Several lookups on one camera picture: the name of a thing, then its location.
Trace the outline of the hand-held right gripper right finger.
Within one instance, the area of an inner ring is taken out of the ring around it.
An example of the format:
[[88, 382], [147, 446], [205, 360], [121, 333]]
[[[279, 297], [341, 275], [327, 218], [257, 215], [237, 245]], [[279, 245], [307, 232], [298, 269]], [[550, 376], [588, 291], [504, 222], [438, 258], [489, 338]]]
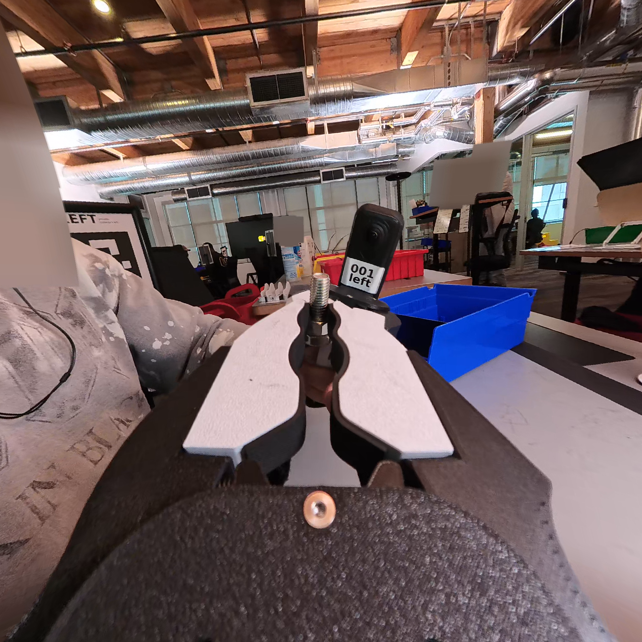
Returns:
[[345, 461], [367, 454], [392, 460], [454, 454], [437, 410], [385, 317], [343, 302], [331, 306], [331, 440]]

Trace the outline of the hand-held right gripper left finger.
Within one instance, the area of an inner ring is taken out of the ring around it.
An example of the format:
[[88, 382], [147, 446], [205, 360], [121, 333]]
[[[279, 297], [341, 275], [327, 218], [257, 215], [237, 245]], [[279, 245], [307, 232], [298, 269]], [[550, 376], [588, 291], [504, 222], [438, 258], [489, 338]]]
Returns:
[[307, 325], [300, 294], [234, 341], [183, 442], [188, 453], [283, 464], [300, 450]]

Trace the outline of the steel hex bolt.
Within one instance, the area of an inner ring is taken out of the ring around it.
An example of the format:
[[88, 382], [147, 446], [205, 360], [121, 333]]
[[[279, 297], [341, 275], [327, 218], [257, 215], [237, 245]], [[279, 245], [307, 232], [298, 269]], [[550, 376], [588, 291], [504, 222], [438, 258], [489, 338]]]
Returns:
[[329, 343], [327, 330], [327, 309], [331, 281], [327, 274], [311, 276], [309, 297], [309, 319], [305, 330], [306, 345], [320, 348]]

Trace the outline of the blue plastic bin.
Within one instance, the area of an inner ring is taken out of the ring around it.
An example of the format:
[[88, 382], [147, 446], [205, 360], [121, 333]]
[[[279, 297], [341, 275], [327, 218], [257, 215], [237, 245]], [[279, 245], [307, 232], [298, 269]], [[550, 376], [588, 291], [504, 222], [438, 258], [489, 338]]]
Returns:
[[397, 340], [453, 381], [522, 343], [536, 290], [437, 284], [383, 298]]

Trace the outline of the person's left hand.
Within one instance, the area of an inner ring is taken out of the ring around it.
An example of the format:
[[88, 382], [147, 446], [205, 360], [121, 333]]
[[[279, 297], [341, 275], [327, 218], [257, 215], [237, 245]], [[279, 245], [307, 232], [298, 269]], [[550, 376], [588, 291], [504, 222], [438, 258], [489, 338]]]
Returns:
[[334, 371], [330, 366], [317, 365], [304, 360], [301, 373], [306, 393], [306, 404], [310, 407], [331, 409]]

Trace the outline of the red parts bin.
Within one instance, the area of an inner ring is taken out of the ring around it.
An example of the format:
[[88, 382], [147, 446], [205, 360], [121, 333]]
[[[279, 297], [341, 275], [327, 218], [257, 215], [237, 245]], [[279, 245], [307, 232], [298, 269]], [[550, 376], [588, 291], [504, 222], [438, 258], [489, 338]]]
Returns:
[[[388, 269], [385, 281], [419, 277], [424, 272], [424, 255], [428, 250], [397, 250]], [[313, 272], [328, 274], [332, 285], [340, 284], [345, 253], [319, 255], [315, 258]]]

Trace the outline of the black floor lamp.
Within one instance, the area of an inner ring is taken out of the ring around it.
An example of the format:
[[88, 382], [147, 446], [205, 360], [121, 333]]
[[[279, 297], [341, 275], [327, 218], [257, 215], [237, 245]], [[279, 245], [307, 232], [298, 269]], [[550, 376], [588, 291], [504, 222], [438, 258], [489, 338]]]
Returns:
[[403, 195], [402, 195], [402, 183], [412, 174], [411, 172], [393, 172], [386, 176], [386, 181], [396, 185], [396, 195], [397, 195], [397, 211], [402, 218], [402, 231], [399, 240], [399, 248], [403, 250], [403, 239], [405, 233], [405, 218], [403, 216]]

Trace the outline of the red tote bag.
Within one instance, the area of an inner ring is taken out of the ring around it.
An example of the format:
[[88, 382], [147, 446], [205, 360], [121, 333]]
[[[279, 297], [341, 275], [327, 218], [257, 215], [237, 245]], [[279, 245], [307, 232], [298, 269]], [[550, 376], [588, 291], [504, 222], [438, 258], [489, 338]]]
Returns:
[[258, 321], [252, 311], [253, 303], [260, 296], [260, 289], [250, 283], [229, 290], [224, 298], [200, 306], [206, 315], [235, 320], [242, 324], [254, 325]]

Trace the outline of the rack of white printed parts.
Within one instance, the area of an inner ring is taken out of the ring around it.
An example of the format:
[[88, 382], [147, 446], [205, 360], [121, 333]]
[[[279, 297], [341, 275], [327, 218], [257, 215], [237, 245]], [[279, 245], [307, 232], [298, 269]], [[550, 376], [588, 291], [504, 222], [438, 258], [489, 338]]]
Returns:
[[291, 284], [287, 281], [265, 284], [256, 303], [257, 305], [285, 303], [290, 292]]

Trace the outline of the black office chair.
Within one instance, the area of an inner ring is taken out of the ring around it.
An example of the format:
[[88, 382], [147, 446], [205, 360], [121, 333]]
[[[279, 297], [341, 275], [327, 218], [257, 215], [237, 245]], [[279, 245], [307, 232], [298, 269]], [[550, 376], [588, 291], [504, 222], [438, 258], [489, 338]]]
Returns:
[[469, 207], [467, 274], [477, 286], [483, 276], [510, 267], [510, 235], [516, 222], [512, 195], [482, 193]]

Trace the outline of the black display screen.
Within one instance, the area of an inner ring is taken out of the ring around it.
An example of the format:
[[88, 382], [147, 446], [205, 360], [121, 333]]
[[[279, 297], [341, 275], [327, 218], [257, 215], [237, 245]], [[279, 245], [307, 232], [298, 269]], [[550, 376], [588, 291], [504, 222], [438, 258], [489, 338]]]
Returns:
[[244, 216], [225, 224], [229, 250], [237, 259], [253, 261], [253, 256], [275, 257], [274, 216], [271, 213]]

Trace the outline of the air vent grille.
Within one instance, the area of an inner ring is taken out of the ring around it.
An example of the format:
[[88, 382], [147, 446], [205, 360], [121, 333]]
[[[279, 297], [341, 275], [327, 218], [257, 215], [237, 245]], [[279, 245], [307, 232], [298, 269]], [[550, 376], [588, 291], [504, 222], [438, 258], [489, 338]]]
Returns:
[[286, 103], [309, 104], [306, 67], [247, 73], [245, 80], [253, 110]]

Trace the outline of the wooden top desk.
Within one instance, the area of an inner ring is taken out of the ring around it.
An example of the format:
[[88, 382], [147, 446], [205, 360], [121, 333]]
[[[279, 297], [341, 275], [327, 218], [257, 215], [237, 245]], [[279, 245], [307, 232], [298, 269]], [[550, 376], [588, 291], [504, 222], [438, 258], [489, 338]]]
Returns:
[[520, 250], [518, 257], [536, 256], [538, 268], [564, 274], [560, 317], [575, 322], [583, 275], [641, 277], [639, 245], [547, 246]]

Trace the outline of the framed marker board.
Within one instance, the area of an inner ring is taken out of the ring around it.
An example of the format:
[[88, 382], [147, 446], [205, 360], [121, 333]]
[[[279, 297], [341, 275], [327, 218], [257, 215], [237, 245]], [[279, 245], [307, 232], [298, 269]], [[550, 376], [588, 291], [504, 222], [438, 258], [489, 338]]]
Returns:
[[133, 205], [64, 201], [71, 237], [110, 254], [122, 267], [158, 289], [149, 237]]

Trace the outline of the green plastic bin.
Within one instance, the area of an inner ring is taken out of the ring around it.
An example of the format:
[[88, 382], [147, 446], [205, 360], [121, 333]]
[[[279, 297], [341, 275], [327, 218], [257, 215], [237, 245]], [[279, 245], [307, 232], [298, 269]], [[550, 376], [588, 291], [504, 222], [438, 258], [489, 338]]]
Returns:
[[585, 231], [588, 245], [615, 246], [641, 244], [641, 223], [622, 223], [617, 226], [591, 228]]

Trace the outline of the red storage bin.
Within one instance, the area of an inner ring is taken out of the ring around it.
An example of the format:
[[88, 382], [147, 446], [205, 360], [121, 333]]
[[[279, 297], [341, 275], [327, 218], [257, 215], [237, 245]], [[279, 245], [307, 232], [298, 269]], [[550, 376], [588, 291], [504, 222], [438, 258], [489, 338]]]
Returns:
[[641, 343], [641, 315], [590, 306], [581, 312], [574, 323]]

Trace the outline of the black board document stand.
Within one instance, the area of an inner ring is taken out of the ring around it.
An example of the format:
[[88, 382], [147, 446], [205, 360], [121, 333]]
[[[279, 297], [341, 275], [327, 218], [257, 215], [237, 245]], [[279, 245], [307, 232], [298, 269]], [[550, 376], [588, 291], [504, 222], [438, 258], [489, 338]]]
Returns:
[[597, 209], [611, 233], [601, 244], [608, 247], [626, 227], [641, 225], [641, 139], [583, 156], [577, 165], [598, 187]]

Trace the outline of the silver air duct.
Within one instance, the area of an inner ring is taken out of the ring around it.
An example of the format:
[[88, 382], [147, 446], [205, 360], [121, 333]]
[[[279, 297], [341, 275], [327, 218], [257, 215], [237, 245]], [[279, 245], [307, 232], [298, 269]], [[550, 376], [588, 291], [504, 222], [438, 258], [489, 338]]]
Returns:
[[70, 125], [95, 140], [154, 138], [227, 126], [338, 117], [402, 110], [434, 100], [461, 98], [489, 80], [487, 61], [397, 69], [352, 78], [309, 79], [309, 96], [254, 107], [246, 87], [165, 100], [114, 103], [104, 108], [68, 108]]
[[354, 131], [66, 166], [62, 176], [76, 186], [96, 186], [101, 197], [111, 198], [333, 166], [384, 163], [412, 149], [409, 137], [360, 139]]

